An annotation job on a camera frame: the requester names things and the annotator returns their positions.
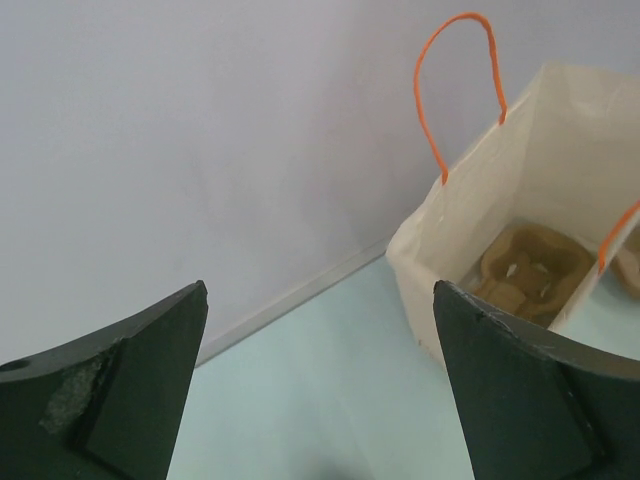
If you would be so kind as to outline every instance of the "light blue tabletop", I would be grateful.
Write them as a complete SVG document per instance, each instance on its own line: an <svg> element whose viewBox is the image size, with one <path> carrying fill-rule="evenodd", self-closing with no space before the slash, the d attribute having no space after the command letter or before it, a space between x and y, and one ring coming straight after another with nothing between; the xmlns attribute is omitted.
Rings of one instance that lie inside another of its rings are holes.
<svg viewBox="0 0 640 480"><path fill-rule="evenodd" d="M640 303L601 283L565 334L640 358ZM196 370L169 478L473 478L447 377L384 259Z"/></svg>

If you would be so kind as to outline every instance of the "bag handle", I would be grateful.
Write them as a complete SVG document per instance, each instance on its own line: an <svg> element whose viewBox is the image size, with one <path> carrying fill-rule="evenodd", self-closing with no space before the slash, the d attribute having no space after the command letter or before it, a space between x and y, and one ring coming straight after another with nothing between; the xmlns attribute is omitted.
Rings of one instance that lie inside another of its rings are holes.
<svg viewBox="0 0 640 480"><path fill-rule="evenodd" d="M613 229L602 242L602 245L600 245L600 249L598 250L598 274L602 275L607 267L607 251L609 250L609 247L637 212L640 212L640 200L622 214L618 223L615 224Z"/></svg>
<svg viewBox="0 0 640 480"><path fill-rule="evenodd" d="M484 29L487 31L487 37L489 37L489 54L491 55L491 67L493 69L493 83L496 87L496 94L498 96L498 102L500 102L500 107L502 108L502 113L500 114L500 119L498 123L502 125L507 116L507 101L504 97L504 92L502 91L502 81L500 80L500 67L498 66L498 48L496 46L496 39L493 35L493 28L491 28L491 23L484 15L481 15L476 12L465 12L460 13L454 17L451 17L447 20L440 28L438 28L431 38L427 40L427 43L422 48L422 52L420 52L420 56L418 57L418 62L416 63L416 70L413 75L413 93L416 97L416 107L418 109L418 118L420 119L420 124L422 125L422 130L424 130L424 134L427 136L427 140L429 140L429 144L431 145L431 150L433 151L433 155L436 157L436 162L440 166L440 171L442 172L442 184L445 185L447 183L447 179L449 178L449 169L447 168L446 163L442 160L442 156L440 155L440 151L438 147L436 147L436 142L433 140L433 136L431 135L431 131L427 126L427 121L424 117L424 110L422 108L422 97L420 95L420 67L422 66L422 61L424 60L425 55L427 54L427 50L431 47L431 44L434 42L436 37L442 33L444 29L446 29L449 25L458 20L475 20L479 22Z"/></svg>

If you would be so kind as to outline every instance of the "white paper bag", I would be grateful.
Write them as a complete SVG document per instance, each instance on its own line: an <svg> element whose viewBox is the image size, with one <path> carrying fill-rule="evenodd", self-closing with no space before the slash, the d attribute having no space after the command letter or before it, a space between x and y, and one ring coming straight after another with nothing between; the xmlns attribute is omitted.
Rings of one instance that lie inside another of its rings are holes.
<svg viewBox="0 0 640 480"><path fill-rule="evenodd" d="M491 27L475 13L452 18L427 42L416 67L416 99L420 101L419 66L426 50L460 19L478 20L487 30L504 110ZM421 107L419 114L443 178L399 228L387 257L418 342L444 365L433 317L436 281L460 283L514 221L550 227L595 253L623 212L638 201L640 77L544 66L508 108L504 123L477 140L448 179ZM594 275L598 270L595 265ZM562 319L570 317L589 288L587 278L561 312Z"/></svg>

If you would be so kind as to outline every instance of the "wall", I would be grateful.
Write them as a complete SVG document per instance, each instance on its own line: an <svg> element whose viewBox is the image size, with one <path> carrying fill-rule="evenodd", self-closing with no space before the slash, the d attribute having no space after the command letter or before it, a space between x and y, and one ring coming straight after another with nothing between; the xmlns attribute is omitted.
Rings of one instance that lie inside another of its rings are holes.
<svg viewBox="0 0 640 480"><path fill-rule="evenodd" d="M205 344L384 240L437 170L414 61L493 21L509 99L546 60L640 73L635 0L0 4L0 363L202 278ZM483 33L423 75L443 154L497 117Z"/></svg>

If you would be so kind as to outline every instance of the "orange bag handle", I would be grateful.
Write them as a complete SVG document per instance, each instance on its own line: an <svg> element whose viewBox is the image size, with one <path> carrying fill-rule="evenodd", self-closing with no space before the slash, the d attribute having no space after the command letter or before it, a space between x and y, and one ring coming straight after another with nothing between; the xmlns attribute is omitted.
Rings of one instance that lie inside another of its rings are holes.
<svg viewBox="0 0 640 480"><path fill-rule="evenodd" d="M598 250L598 273L602 275L605 268L607 267L607 250L611 246L611 243L616 239L616 237L620 234L622 229L631 221L631 218L640 211L640 200L638 200L634 205L631 206L629 210L624 212L618 223L615 224L613 230L609 232L607 237L600 245L600 249Z"/></svg>
<svg viewBox="0 0 640 480"><path fill-rule="evenodd" d="M416 97L416 107L418 109L418 118L420 119L420 124L422 125L422 130L424 130L424 134L427 136L427 140L429 140L429 144L431 145L431 150L433 150L433 155L436 157L436 162L440 166L440 170L442 171L442 184L447 183L447 179L449 178L449 169L447 165L442 160L442 156L440 155L440 151L438 147L436 147L436 142L433 140L433 136L429 131L429 127L427 126L427 121L424 118L424 110L422 108L422 97L420 95L420 67L422 66L422 61L424 60L425 55L427 54L427 50L431 47L431 44L434 42L436 37L442 33L444 29L446 29L449 25L458 20L476 20L479 22L484 29L487 31L487 36L489 37L489 54L491 55L491 67L493 69L493 83L496 86L496 94L498 96L498 102L500 102L500 107L502 108L502 114L500 115L500 119L498 123L502 125L507 116L507 101L504 97L504 92L502 91L502 81L500 80L500 67L498 66L498 48L496 46L496 39L493 35L493 28L491 28L491 23L484 15L481 15L476 12L465 12L456 15L455 17L451 17L447 20L438 30L431 35L431 38L427 40L424 47L422 48L422 52L420 52L420 56L418 57L418 62L416 63L416 70L413 74L413 93Z"/></svg>

